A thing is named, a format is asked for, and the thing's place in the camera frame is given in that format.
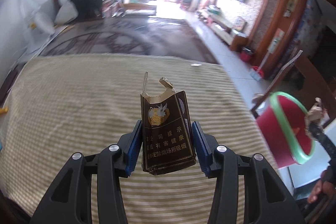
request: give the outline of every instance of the bird logo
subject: bird logo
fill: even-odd
[[[150,107],[148,111],[148,120],[152,126],[159,126],[164,123],[169,116],[169,108],[167,108],[167,104],[162,106],[157,105],[157,108]]]

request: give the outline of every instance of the striped bedspread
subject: striped bedspread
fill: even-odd
[[[32,215],[53,178],[77,151],[99,153],[131,132],[141,118],[140,93],[148,74],[147,93],[164,91],[165,76],[177,91],[185,90],[190,117],[204,132],[235,153],[263,154],[275,167],[256,123],[228,74],[220,65],[173,57],[135,55],[65,55],[31,60],[16,80],[1,117],[0,182],[3,192]],[[129,223],[207,223],[215,179],[198,163],[153,176],[135,171],[121,179]],[[98,223],[96,180],[92,181],[92,218]],[[240,178],[237,223],[244,214]]]

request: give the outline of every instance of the red bucket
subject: red bucket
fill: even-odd
[[[246,52],[242,51],[239,55],[240,59],[243,60],[244,62],[249,62],[252,58],[251,55],[247,54]]]
[[[314,142],[305,134],[307,110],[285,92],[272,94],[269,101],[270,106],[257,118],[257,124],[278,168],[305,163],[314,150]]]

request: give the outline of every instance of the red object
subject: red object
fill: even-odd
[[[305,114],[290,99],[278,96],[278,100],[293,131],[297,132],[296,138],[301,148],[308,155],[312,144],[305,134]],[[257,124],[277,162],[278,168],[294,164],[295,160],[292,157],[285,135],[270,106],[257,118]]]
[[[239,55],[240,59],[243,60],[244,62],[249,62],[252,58],[251,55],[248,55],[246,52],[241,51],[240,55]]]
[[[208,18],[208,26],[210,27],[214,21],[211,18]]]
[[[259,69],[259,67],[257,67],[257,66],[252,66],[252,69],[254,69],[255,71],[257,71],[257,70]],[[261,77],[262,79],[264,79],[264,71],[263,71],[263,69],[260,69],[260,71],[258,71],[258,74],[260,75],[260,77]]]

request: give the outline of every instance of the wooden furniture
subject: wooden furniture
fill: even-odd
[[[149,5],[144,3],[128,3],[124,4],[125,10],[153,10],[153,15],[156,15],[156,5]]]
[[[231,51],[239,51],[242,46],[246,46],[248,38],[244,33],[237,32],[233,29],[233,24],[216,14],[212,14],[207,10],[202,10],[201,15],[207,19],[214,21],[210,25],[210,29],[214,31],[226,44],[230,46]]]
[[[257,100],[255,106],[251,109],[251,112],[255,118],[259,116],[256,112],[257,108],[267,99],[269,94],[275,89],[277,84],[283,80],[294,65],[305,77],[303,88],[295,94],[295,97],[297,97],[306,109],[310,109],[313,106],[316,97],[321,98],[322,103],[328,110],[330,118],[323,125],[325,128],[336,118],[336,99],[321,74],[313,66],[310,60],[302,54],[302,50],[298,51],[298,53],[281,68],[272,83],[268,86],[266,93]]]
[[[300,100],[307,109],[310,109],[315,103],[315,97],[320,97],[325,108],[328,110],[330,118],[324,125],[327,126],[336,118],[335,96],[332,94],[322,75],[306,56],[298,58],[295,67],[305,77],[303,88],[297,93],[298,100]]]

